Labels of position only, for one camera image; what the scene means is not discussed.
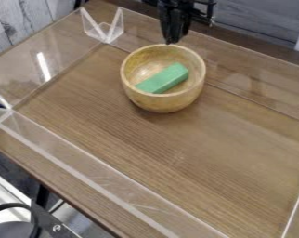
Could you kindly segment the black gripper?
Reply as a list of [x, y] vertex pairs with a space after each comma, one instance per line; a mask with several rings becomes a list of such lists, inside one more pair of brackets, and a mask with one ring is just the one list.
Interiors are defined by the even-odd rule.
[[162, 36], [166, 44], [178, 43], [186, 36], [190, 22], [210, 24], [217, 0], [142, 0], [158, 9]]

